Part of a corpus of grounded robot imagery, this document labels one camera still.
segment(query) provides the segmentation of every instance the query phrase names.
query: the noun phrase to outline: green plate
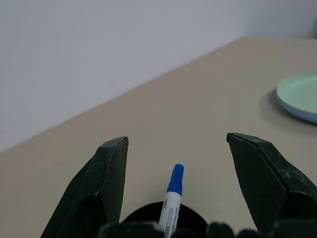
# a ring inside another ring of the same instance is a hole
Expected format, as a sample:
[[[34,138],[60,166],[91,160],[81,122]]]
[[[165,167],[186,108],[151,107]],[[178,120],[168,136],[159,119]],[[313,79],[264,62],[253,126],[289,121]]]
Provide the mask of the green plate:
[[[285,78],[277,87],[277,95],[288,106],[317,115],[317,71]]]

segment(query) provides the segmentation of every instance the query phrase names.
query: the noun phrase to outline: blue plate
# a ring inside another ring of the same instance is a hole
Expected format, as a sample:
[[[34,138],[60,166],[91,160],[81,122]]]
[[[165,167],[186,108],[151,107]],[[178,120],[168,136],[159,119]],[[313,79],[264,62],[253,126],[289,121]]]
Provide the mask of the blue plate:
[[[289,113],[293,114],[294,116],[301,118],[303,120],[307,120],[313,123],[317,123],[317,116],[316,115],[312,115],[303,111],[299,111],[293,107],[290,107],[289,105],[285,104],[278,96],[277,100],[279,101],[279,103],[281,104],[281,106],[288,111]]]

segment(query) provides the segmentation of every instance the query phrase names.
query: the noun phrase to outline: whiteboard marker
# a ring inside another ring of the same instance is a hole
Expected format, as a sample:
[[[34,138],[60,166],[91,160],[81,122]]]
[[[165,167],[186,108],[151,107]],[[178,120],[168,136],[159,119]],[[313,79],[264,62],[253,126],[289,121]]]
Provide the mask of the whiteboard marker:
[[[159,225],[164,229],[164,238],[170,238],[176,230],[180,201],[182,200],[182,181],[184,166],[175,165],[166,190]]]

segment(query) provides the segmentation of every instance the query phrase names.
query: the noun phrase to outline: table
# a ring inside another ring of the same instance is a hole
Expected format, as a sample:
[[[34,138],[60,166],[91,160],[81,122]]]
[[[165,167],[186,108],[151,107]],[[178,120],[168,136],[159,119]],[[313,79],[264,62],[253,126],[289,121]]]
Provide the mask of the table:
[[[272,142],[317,184],[317,127],[275,99],[283,78],[316,69],[316,40],[240,39],[2,153],[0,237],[40,237],[73,176],[118,136],[130,141],[121,220],[163,200],[182,163],[183,204],[254,228],[226,134]]]

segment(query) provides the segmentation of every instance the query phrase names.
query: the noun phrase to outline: white wall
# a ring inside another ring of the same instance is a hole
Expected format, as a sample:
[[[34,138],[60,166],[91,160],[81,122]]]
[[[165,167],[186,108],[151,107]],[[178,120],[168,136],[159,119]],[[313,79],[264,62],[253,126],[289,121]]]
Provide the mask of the white wall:
[[[316,12],[316,0],[2,0],[0,151],[243,35],[308,36]]]

